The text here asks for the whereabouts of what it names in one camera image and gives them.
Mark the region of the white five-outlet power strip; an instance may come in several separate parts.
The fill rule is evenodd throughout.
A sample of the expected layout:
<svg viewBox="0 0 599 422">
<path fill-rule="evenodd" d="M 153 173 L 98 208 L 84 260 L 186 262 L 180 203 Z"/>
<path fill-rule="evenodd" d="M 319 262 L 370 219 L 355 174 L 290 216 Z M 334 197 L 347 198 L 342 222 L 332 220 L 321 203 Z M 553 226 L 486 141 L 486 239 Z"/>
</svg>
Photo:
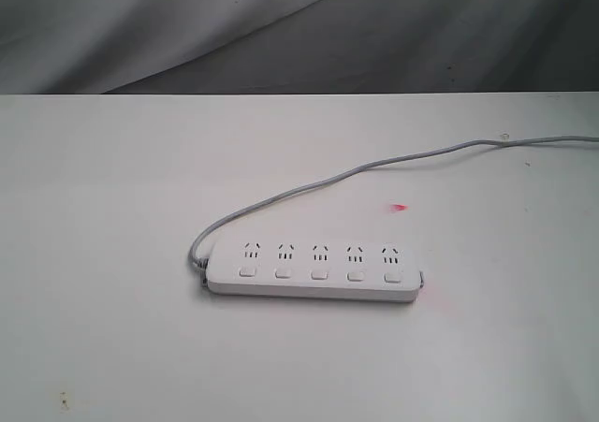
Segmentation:
<svg viewBox="0 0 599 422">
<path fill-rule="evenodd" d="M 222 295 L 409 303 L 424 278 L 392 242 L 243 235 L 218 240 L 200 273 Z"/>
</svg>

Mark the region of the grey backdrop cloth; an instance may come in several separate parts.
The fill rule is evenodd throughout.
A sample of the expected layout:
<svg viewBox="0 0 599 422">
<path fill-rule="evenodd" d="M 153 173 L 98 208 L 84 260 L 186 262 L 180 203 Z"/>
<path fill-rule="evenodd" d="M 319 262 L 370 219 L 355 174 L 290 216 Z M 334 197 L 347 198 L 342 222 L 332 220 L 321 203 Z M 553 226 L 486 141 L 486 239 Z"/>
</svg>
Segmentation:
<svg viewBox="0 0 599 422">
<path fill-rule="evenodd" d="M 5 94 L 597 87 L 598 0 L 1 0 Z"/>
</svg>

